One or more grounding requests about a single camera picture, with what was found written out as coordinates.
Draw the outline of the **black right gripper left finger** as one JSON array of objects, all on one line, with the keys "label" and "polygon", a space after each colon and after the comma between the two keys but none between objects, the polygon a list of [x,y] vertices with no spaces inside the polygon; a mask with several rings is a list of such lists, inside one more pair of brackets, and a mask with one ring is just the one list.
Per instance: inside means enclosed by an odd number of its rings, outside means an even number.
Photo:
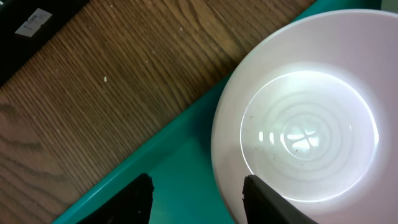
[{"label": "black right gripper left finger", "polygon": [[143,173],[79,224],[148,224],[153,203],[152,178]]}]

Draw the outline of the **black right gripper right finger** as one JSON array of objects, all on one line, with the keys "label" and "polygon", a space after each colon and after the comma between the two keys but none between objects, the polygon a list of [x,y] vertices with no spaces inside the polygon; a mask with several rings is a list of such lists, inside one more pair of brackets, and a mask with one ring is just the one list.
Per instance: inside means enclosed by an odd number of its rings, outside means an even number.
[{"label": "black right gripper right finger", "polygon": [[243,204],[248,223],[317,224],[256,175],[244,178]]}]

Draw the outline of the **pink small bowl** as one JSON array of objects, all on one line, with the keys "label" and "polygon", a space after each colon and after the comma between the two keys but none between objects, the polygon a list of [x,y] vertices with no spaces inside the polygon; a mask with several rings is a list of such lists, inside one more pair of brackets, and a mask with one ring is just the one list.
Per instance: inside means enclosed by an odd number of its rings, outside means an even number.
[{"label": "pink small bowl", "polygon": [[318,223],[397,222],[397,14],[322,12],[260,42],[212,127],[216,184],[246,223],[254,174]]}]

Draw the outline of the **black waste tray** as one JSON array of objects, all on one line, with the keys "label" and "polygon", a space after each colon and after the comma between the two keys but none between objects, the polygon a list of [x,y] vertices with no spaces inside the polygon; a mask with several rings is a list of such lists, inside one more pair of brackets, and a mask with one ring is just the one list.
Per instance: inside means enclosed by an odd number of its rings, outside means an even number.
[{"label": "black waste tray", "polygon": [[88,0],[1,0],[1,84],[5,84]]}]

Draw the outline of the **teal serving tray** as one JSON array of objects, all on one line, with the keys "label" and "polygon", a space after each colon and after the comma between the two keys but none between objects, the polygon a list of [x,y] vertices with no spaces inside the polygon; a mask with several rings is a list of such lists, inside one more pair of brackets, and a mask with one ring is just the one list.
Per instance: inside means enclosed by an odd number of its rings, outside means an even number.
[{"label": "teal serving tray", "polygon": [[56,224],[78,223],[123,190],[138,189],[138,176],[154,185],[150,223],[231,223],[211,168],[211,125],[224,78],[72,205]]}]

